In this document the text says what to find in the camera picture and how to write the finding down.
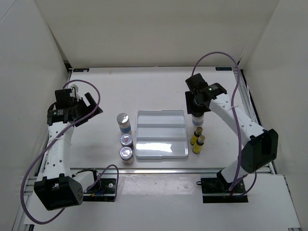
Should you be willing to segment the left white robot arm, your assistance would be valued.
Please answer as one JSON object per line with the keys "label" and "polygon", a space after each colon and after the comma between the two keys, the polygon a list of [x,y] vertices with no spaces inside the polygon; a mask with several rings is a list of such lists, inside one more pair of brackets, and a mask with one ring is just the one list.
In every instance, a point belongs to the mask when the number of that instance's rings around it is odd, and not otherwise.
{"label": "left white robot arm", "polygon": [[49,211],[80,205],[86,189],[95,193],[101,187],[93,169],[72,174],[70,147],[74,128],[83,124],[73,123],[91,111],[98,115],[102,109],[96,106],[90,93],[85,94],[89,102],[86,105],[76,85],[55,91],[55,97],[55,106],[47,114],[49,142],[55,143],[46,153],[43,177],[34,185],[34,192]]}

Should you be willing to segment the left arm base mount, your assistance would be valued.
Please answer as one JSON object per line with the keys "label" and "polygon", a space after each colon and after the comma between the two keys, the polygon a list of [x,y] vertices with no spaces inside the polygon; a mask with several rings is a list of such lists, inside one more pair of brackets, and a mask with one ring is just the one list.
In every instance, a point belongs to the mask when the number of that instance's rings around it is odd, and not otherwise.
{"label": "left arm base mount", "polygon": [[[111,167],[115,168],[116,176],[114,177],[103,177]],[[84,202],[115,202],[117,198],[118,180],[119,180],[119,169],[116,165],[107,166],[102,173],[99,173],[95,168],[87,168],[79,171],[81,172],[92,172],[94,181],[98,179],[98,182],[89,189],[83,195]]]}

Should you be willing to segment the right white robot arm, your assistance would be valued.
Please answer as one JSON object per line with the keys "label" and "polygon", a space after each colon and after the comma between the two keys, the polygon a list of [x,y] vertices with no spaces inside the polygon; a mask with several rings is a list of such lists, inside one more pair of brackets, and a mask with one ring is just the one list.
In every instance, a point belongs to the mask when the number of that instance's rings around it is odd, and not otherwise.
{"label": "right white robot arm", "polygon": [[220,84],[209,85],[201,74],[186,79],[187,112],[200,117],[205,112],[218,115],[238,137],[237,159],[217,173],[216,187],[221,192],[231,191],[245,176],[256,172],[277,158],[279,135],[254,122],[229,96]]}

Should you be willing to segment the blue label bead jar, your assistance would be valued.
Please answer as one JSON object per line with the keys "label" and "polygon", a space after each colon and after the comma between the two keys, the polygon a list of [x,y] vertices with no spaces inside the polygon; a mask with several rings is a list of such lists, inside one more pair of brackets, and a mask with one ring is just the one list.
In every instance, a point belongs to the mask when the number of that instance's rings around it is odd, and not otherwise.
{"label": "blue label bead jar", "polygon": [[124,134],[132,133],[129,116],[126,113],[118,114],[116,119],[119,129],[122,133]]}
{"label": "blue label bead jar", "polygon": [[201,127],[204,123],[204,113],[192,112],[192,124],[196,127]]}

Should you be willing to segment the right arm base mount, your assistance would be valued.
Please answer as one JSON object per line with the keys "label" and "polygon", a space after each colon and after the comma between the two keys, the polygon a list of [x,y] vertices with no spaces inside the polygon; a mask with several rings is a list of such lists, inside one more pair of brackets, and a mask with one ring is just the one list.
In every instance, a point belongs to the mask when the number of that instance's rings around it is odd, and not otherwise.
{"label": "right arm base mount", "polygon": [[204,204],[248,203],[243,180],[231,192],[223,190],[216,178],[201,178],[196,185],[201,187]]}

